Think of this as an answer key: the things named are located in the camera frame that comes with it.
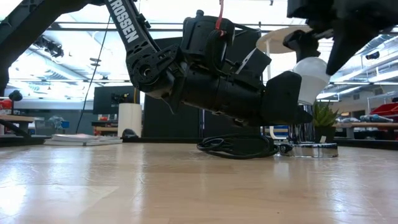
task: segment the black panel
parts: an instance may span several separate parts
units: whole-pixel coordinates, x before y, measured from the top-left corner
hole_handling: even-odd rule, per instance
[[[233,62],[242,62],[246,55],[256,48],[256,42],[261,37],[260,33],[243,32],[238,30],[238,36],[234,40],[232,48],[228,49],[227,56]],[[229,71],[231,66],[226,64],[223,68],[225,72]],[[213,115],[211,112],[205,112],[205,130],[204,137],[219,136],[223,134],[259,134],[260,128],[245,127],[240,128],[233,124],[232,119],[226,116]]]
[[[144,138],[199,138],[199,109],[181,105],[177,114],[172,114],[162,100],[145,96]]]
[[[95,87],[93,114],[118,114],[119,103],[112,99],[113,95],[128,94],[127,101],[123,103],[134,102],[133,86],[106,86]],[[136,103],[139,103],[139,91],[136,92]]]

